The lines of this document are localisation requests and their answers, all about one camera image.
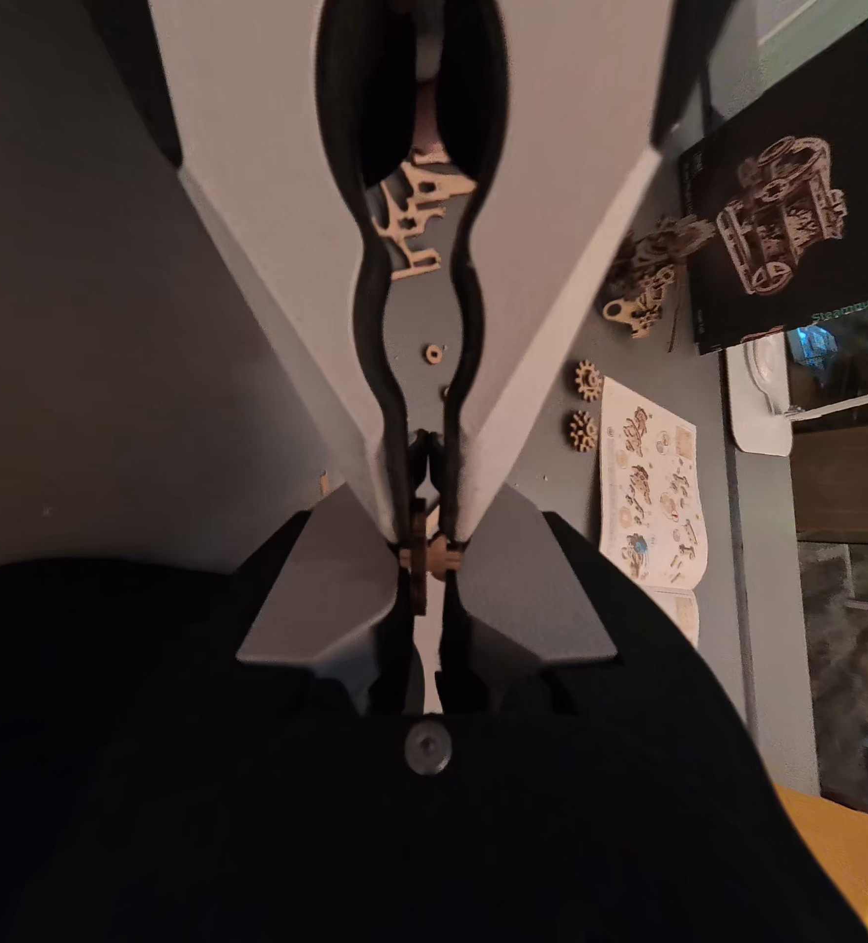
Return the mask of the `open instruction booklet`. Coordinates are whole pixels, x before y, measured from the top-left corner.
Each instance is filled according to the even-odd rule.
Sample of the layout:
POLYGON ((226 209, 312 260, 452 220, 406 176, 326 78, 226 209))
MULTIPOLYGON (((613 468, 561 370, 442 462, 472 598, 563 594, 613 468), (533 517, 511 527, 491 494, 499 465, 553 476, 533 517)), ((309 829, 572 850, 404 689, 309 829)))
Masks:
POLYGON ((607 377, 598 448, 601 554, 698 647, 695 589, 707 568, 709 543, 696 427, 607 377))

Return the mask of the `laser-cut wooden parts sheet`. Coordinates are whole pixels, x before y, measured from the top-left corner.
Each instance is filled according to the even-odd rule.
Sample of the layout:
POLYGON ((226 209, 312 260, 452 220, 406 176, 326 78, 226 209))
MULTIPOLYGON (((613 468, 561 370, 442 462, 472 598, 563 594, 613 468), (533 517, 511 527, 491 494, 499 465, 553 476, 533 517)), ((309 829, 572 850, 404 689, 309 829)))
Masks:
POLYGON ((393 282, 441 268, 441 253, 428 243, 426 231, 447 216, 451 201, 475 189, 476 183, 459 171, 442 142, 427 150, 413 148, 378 184, 372 221, 390 252, 393 282))

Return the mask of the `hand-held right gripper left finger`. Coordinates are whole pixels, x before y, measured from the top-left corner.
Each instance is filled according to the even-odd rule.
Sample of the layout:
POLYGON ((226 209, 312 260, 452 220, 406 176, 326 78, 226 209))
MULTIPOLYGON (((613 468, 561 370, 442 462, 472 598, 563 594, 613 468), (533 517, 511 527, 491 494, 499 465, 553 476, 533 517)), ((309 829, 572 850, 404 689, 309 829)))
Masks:
POLYGON ((250 666, 342 683, 364 714, 402 714, 414 652, 411 575, 352 488, 310 512, 240 644, 250 666))

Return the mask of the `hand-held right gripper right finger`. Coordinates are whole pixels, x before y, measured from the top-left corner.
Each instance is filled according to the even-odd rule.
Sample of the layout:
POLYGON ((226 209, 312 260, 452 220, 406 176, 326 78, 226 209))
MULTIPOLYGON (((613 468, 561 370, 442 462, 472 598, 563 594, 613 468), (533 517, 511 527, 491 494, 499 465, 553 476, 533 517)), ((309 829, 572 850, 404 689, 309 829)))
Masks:
POLYGON ((445 583, 440 701, 446 713, 497 708, 523 679, 616 658, 553 529, 516 489, 500 489, 445 583))

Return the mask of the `partly built wooden model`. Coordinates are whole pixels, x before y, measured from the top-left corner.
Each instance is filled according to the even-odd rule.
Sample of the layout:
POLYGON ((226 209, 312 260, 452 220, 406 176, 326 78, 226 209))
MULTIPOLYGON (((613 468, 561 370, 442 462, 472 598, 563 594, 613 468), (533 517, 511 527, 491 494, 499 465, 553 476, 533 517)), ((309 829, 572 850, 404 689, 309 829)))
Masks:
POLYGON ((605 275, 603 318, 629 327, 632 339, 643 339, 668 316, 672 326, 667 351, 672 352, 690 258, 719 234, 715 222, 694 215, 662 216, 642 235, 627 230, 605 275))

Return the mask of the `black mesh wrist pad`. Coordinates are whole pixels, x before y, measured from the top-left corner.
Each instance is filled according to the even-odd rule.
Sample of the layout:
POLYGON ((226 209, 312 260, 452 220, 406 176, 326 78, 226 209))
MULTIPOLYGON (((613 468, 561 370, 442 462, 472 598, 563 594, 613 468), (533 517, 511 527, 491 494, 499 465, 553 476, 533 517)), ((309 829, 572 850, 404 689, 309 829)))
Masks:
POLYGON ((241 773, 283 712, 263 593, 110 560, 0 568, 0 941, 278 941, 241 773))

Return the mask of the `small wooden gear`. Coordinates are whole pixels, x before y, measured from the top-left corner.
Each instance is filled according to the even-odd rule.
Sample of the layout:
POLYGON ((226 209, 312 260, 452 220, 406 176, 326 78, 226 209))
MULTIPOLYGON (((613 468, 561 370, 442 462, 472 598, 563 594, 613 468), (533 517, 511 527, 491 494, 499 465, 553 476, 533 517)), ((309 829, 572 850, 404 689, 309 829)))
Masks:
POLYGON ((409 506, 406 544, 409 596, 413 615, 422 617, 427 609, 427 512, 425 501, 415 497, 409 506))

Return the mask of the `black model kit box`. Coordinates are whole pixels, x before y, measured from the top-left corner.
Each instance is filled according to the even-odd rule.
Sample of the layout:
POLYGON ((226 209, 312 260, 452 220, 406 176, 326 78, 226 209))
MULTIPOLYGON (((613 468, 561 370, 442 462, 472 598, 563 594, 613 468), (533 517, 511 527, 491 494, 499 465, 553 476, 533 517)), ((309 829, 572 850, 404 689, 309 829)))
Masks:
POLYGON ((680 159, 699 352, 868 309, 868 20, 680 159))

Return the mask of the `white document stand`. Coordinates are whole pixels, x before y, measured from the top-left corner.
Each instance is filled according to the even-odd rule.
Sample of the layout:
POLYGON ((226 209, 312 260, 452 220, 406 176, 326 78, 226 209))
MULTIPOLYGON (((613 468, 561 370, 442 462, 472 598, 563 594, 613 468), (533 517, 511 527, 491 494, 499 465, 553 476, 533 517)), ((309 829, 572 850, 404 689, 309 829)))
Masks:
POLYGON ((794 406, 783 334, 757 336, 727 348, 724 367, 732 436, 746 454, 787 457, 795 425, 868 406, 868 393, 821 407, 794 406))

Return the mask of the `yellow stacked storage bins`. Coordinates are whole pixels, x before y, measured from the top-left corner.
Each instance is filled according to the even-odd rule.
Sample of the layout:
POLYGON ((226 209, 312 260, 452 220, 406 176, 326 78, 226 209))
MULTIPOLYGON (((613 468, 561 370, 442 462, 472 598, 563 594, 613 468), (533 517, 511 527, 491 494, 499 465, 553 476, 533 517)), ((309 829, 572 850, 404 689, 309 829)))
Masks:
POLYGON ((775 785, 810 852, 868 929, 868 814, 775 785))

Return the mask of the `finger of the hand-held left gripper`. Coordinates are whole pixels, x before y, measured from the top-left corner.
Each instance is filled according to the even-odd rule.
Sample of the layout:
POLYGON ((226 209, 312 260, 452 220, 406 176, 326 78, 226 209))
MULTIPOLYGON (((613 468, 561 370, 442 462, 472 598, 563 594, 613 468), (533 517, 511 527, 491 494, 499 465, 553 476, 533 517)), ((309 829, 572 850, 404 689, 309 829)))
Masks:
POLYGON ((391 544, 410 498, 404 401, 369 298, 369 217, 347 206, 323 144, 318 39, 326 2, 150 2, 182 185, 344 481, 391 544))
POLYGON ((469 541, 659 163, 678 2, 445 2, 440 135, 476 182, 451 280, 460 360, 441 525, 469 541))

